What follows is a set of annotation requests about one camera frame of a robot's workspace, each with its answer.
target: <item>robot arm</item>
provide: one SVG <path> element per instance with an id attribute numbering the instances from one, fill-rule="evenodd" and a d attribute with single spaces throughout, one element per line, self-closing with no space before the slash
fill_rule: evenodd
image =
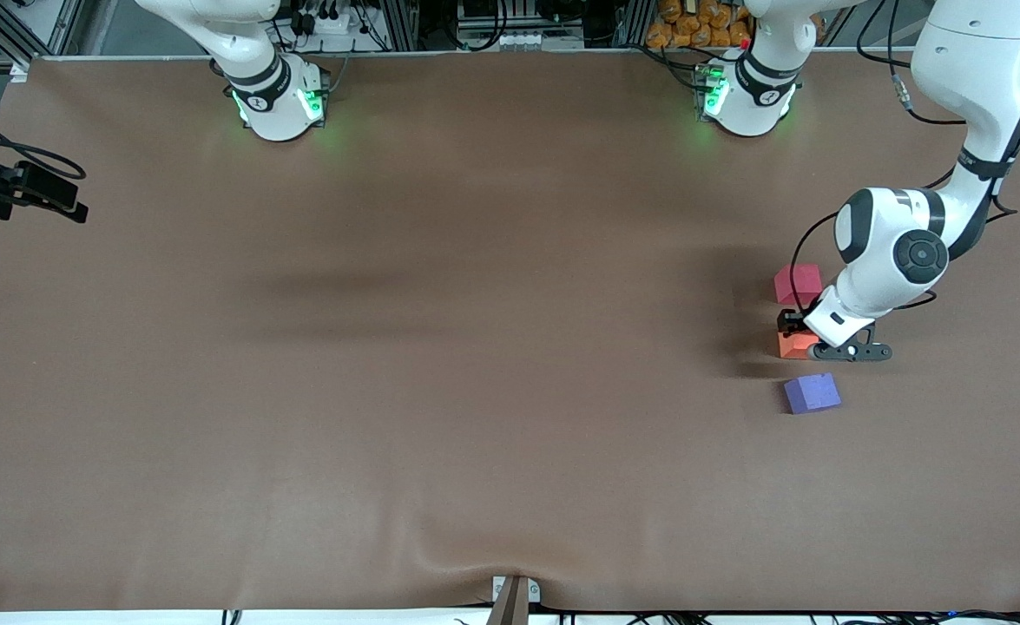
<path id="1" fill-rule="evenodd" d="M 756 33 L 745 51 L 727 51 L 721 67 L 725 89 L 704 114 L 744 138 L 771 131 L 787 114 L 796 79 L 814 49 L 811 15 L 850 7 L 863 0 L 747 0 L 757 17 Z"/>
<path id="2" fill-rule="evenodd" d="M 327 87 L 320 67 L 275 50 L 261 20 L 276 0 L 138 0 L 187 33 L 213 56 L 240 117 L 260 138 L 287 142 L 323 121 Z"/>
<path id="3" fill-rule="evenodd" d="M 835 221 L 846 269 L 804 318 L 837 348 L 919 297 L 976 245 L 1020 147 L 1020 3 L 938 0 L 911 63 L 923 94 L 969 124 L 938 190 L 861 190 Z"/>

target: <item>cube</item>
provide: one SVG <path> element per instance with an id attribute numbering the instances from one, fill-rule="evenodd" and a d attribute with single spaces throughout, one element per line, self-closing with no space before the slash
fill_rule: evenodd
<path id="1" fill-rule="evenodd" d="M 776 336 L 779 336 L 780 359 L 807 360 L 810 357 L 808 350 L 819 343 L 819 337 L 814 332 L 796 332 L 787 336 L 783 332 L 776 332 Z"/>
<path id="2" fill-rule="evenodd" d="M 789 380 L 784 383 L 784 392 L 787 393 L 790 411 L 795 415 L 825 411 L 843 403 L 832 373 L 815 373 Z"/>
<path id="3" fill-rule="evenodd" d="M 776 273 L 773 280 L 776 288 L 776 301 L 779 304 L 796 304 L 796 297 L 790 293 L 790 265 Z M 818 265 L 796 265 L 796 289 L 799 290 L 799 301 L 803 306 L 810 306 L 816 297 L 822 295 L 822 273 Z"/>

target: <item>green led light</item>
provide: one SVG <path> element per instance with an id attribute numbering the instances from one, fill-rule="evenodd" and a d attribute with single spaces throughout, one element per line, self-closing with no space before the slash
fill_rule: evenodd
<path id="1" fill-rule="evenodd" d="M 248 111 L 244 110 L 243 101 L 240 99 L 239 94 L 235 91 L 232 92 L 232 99 L 236 100 L 236 107 L 240 109 L 240 119 L 243 119 L 244 123 L 248 122 Z"/>
<path id="2" fill-rule="evenodd" d="M 726 79 L 719 80 L 717 87 L 715 87 L 707 95 L 707 104 L 705 104 L 704 110 L 707 114 L 719 114 L 721 112 L 721 103 L 725 101 L 725 97 L 729 94 L 729 82 Z"/>
<path id="3" fill-rule="evenodd" d="M 298 99 L 302 103 L 302 107 L 305 109 L 305 114 L 308 115 L 308 118 L 318 119 L 320 117 L 320 96 L 299 89 Z"/>
<path id="4" fill-rule="evenodd" d="M 792 87 L 790 91 L 787 91 L 787 95 L 784 96 L 784 106 L 782 107 L 782 109 L 779 109 L 779 117 L 783 117 L 783 115 L 787 114 L 787 111 L 790 110 L 790 97 L 794 96 L 795 94 L 796 94 L 796 88 Z"/>

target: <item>table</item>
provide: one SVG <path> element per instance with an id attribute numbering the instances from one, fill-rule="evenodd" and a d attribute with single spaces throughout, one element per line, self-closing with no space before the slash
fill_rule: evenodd
<path id="1" fill-rule="evenodd" d="M 352 62 L 271 145 L 203 62 L 50 62 L 0 129 L 0 610 L 1020 610 L 1020 216 L 883 364 L 771 356 L 772 274 L 954 162 L 820 53 L 764 138 L 633 53 Z M 923 114 L 944 114 L 918 99 Z M 1020 209 L 1020 159 L 1003 201 Z M 830 231 L 804 260 L 838 270 Z M 844 407 L 780 384 L 834 371 Z"/>

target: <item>black cable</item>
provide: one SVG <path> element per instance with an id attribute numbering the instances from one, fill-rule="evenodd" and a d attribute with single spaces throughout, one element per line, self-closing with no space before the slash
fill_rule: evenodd
<path id="1" fill-rule="evenodd" d="M 909 112 L 909 114 L 911 115 L 911 117 L 913 117 L 915 119 L 918 119 L 918 121 L 922 121 L 924 123 L 934 123 L 936 125 L 961 125 L 961 124 L 965 123 L 965 119 L 930 119 L 930 118 L 926 118 L 926 117 L 923 117 L 923 115 L 921 115 L 921 114 L 916 114 L 915 109 L 908 109 L 907 112 Z"/>
<path id="2" fill-rule="evenodd" d="M 895 13 L 900 10 L 900 0 L 895 0 L 895 4 L 891 4 L 891 17 L 887 22 L 887 71 L 891 74 L 891 79 L 898 82 L 900 89 L 906 94 L 906 87 L 903 86 L 903 79 L 900 79 L 899 74 L 895 71 L 895 60 L 891 59 L 891 39 L 895 39 Z M 907 96 L 907 103 L 903 110 L 907 111 L 911 117 L 922 121 L 923 123 L 933 123 L 935 125 L 961 125 L 965 123 L 965 119 L 930 119 L 923 117 L 921 114 L 916 114 L 914 106 L 911 104 L 911 97 Z"/>
<path id="3" fill-rule="evenodd" d="M 814 225 L 811 225 L 810 228 L 807 228 L 807 232 L 803 233 L 803 238 L 801 238 L 799 244 L 796 245 L 796 252 L 790 255 L 790 266 L 789 269 L 787 269 L 787 281 L 790 281 L 790 294 L 796 298 L 796 306 L 799 307 L 799 312 L 803 313 L 803 315 L 807 315 L 811 312 L 811 310 L 803 309 L 803 301 L 800 300 L 799 290 L 796 289 L 796 264 L 799 262 L 799 253 L 803 251 L 803 244 L 807 242 L 807 239 L 811 237 L 811 233 L 817 230 L 819 225 L 825 224 L 826 221 L 830 221 L 830 219 L 837 217 L 839 212 L 840 210 L 834 211 L 834 213 L 827 214 L 827 216 L 822 219 L 815 221 Z"/>
<path id="4" fill-rule="evenodd" d="M 694 68 L 699 67 L 699 63 L 680 63 L 679 61 L 673 61 L 671 59 L 665 58 L 664 49 L 661 48 L 659 55 L 653 52 L 652 49 L 642 46 L 642 44 L 622 44 L 621 48 L 629 48 L 632 50 L 640 50 L 644 55 L 648 56 L 650 59 L 656 61 L 657 63 L 665 64 L 668 67 L 683 68 L 683 70 L 694 71 Z M 714 52 L 703 50 L 702 48 L 688 48 L 696 52 L 701 52 L 704 55 L 712 56 L 712 58 L 719 59 L 726 62 L 734 62 L 736 59 L 726 59 L 723 56 L 716 55 Z"/>
<path id="5" fill-rule="evenodd" d="M 952 621 L 954 618 L 989 618 L 993 621 L 1006 621 L 1006 622 L 1017 622 L 1020 625 L 1020 615 L 1018 614 L 1007 614 L 999 612 L 987 612 L 981 610 L 968 610 L 965 612 L 951 612 L 946 615 L 939 615 L 937 617 L 919 618 L 913 615 L 904 615 L 902 621 L 906 622 L 907 625 L 927 625 L 929 622 L 937 622 L 941 624 L 946 621 Z M 870 621 L 846 621 L 840 625 L 876 625 L 874 622 Z"/>
<path id="6" fill-rule="evenodd" d="M 274 27 L 274 35 L 278 37 L 278 47 L 283 48 L 284 52 L 291 52 L 293 48 L 290 44 L 287 44 L 287 39 L 283 36 L 283 29 L 278 28 L 278 19 L 276 17 L 271 17 L 271 25 Z"/>
<path id="7" fill-rule="evenodd" d="M 882 59 L 879 58 L 879 56 L 870 55 L 870 53 L 864 51 L 864 45 L 862 44 L 862 40 L 864 39 L 864 33 L 868 31 L 868 27 L 871 25 L 871 21 L 876 19 L 876 15 L 879 15 L 879 10 L 881 10 L 883 5 L 886 3 L 887 0 L 879 0 L 879 3 L 876 3 L 876 7 L 871 12 L 871 15 L 868 15 L 868 20 L 864 22 L 863 27 L 860 28 L 860 33 L 858 33 L 858 41 L 856 41 L 856 50 L 858 50 L 858 55 L 862 55 L 864 56 L 864 58 L 870 61 L 876 61 L 877 63 L 886 63 L 888 64 L 888 66 L 911 67 L 911 63 L 907 61 L 899 61 L 896 59 L 891 59 L 890 55 L 888 55 L 888 58 Z M 888 38 L 887 44 L 888 46 L 890 46 L 891 44 L 890 38 Z"/>
<path id="8" fill-rule="evenodd" d="M 352 7 L 355 8 L 355 14 L 359 17 L 359 23 L 362 23 L 367 28 L 367 35 L 370 35 L 370 40 L 374 41 L 375 45 L 381 49 L 382 52 L 389 52 L 390 47 L 387 46 L 387 41 L 381 38 L 378 33 L 378 29 L 374 25 L 374 20 L 370 18 L 370 12 L 367 11 L 366 4 L 363 4 L 363 0 L 355 0 L 352 3 Z"/>
<path id="9" fill-rule="evenodd" d="M 947 180 L 949 180 L 950 179 L 950 175 L 953 175 L 953 169 L 954 169 L 954 166 L 951 166 L 950 169 L 947 170 L 946 173 L 941 174 L 940 178 L 937 178 L 937 180 L 934 180 L 933 183 L 930 183 L 929 185 L 926 185 L 924 187 L 924 189 L 926 189 L 926 190 L 933 190 L 934 187 L 937 187 L 938 185 L 941 185 L 941 183 L 946 183 Z"/>
<path id="10" fill-rule="evenodd" d="M 451 41 L 453 46 L 455 46 L 458 50 L 481 52 L 482 50 L 490 49 L 502 39 L 502 36 L 506 33 L 506 27 L 510 24 L 510 9 L 509 7 L 506 7 L 505 0 L 499 0 L 497 8 L 495 8 L 494 11 L 494 31 L 491 33 L 490 40 L 477 48 L 471 48 L 468 44 L 459 41 L 458 37 L 452 33 L 452 24 L 458 23 L 458 17 L 453 17 L 451 13 L 451 8 L 453 7 L 455 7 L 455 0 L 444 0 L 442 8 L 443 15 L 441 17 L 443 20 L 444 36 L 446 36 L 447 40 Z M 502 13 L 501 25 L 499 25 L 499 9 L 501 9 Z"/>
<path id="11" fill-rule="evenodd" d="M 826 36 L 826 40 L 823 41 L 823 44 L 826 44 L 826 46 L 832 46 L 834 44 L 834 40 L 837 39 L 837 36 L 843 33 L 844 29 L 846 29 L 846 24 L 850 20 L 850 17 L 854 16 L 854 11 L 859 6 L 859 4 L 854 4 L 852 7 L 848 8 L 848 11 L 846 12 L 846 19 L 843 19 L 843 22 L 837 24 L 837 29 L 831 35 Z"/>
<path id="12" fill-rule="evenodd" d="M 85 178 L 85 169 L 76 162 L 69 160 L 57 153 L 52 153 L 50 150 L 44 150 L 43 148 L 37 148 L 34 146 L 29 146 L 26 143 L 15 143 L 13 140 L 6 138 L 4 135 L 0 134 L 0 147 L 10 148 L 16 151 L 16 154 L 21 155 L 21 157 L 35 163 L 35 165 L 41 166 L 43 169 L 54 173 L 55 175 L 61 175 L 62 178 L 70 178 L 70 180 L 81 180 Z M 60 169 L 57 166 L 51 165 L 49 162 L 38 158 L 37 155 L 42 155 L 43 157 L 49 158 L 53 161 L 60 162 L 62 165 L 70 167 L 71 171 L 66 171 L 65 169 Z"/>
<path id="13" fill-rule="evenodd" d="M 664 67 L 667 67 L 668 73 L 671 73 L 672 79 L 675 79 L 677 83 L 683 85 L 683 87 L 686 87 L 692 91 L 709 91 L 709 88 L 697 86 L 696 84 L 690 83 L 687 82 L 686 79 L 683 79 L 683 76 L 679 75 L 679 71 L 677 71 L 675 66 L 673 66 L 672 62 L 668 60 L 667 55 L 664 55 L 663 48 L 661 48 L 660 50 L 660 56 L 664 59 Z"/>
<path id="14" fill-rule="evenodd" d="M 937 294 L 934 290 L 926 290 L 926 300 L 912 301 L 911 304 L 904 304 L 903 306 L 896 306 L 891 310 L 907 310 L 909 308 L 918 308 L 919 306 L 929 304 L 931 301 L 937 300 Z"/>
<path id="15" fill-rule="evenodd" d="M 1000 210 L 1000 214 L 993 214 L 992 217 L 988 217 L 984 220 L 985 224 L 990 224 L 997 219 L 1003 219 L 1004 217 L 1011 217 L 1013 214 L 1018 214 L 1018 211 L 1014 208 L 1007 208 L 1000 202 L 1000 196 L 992 196 L 992 205 Z"/>

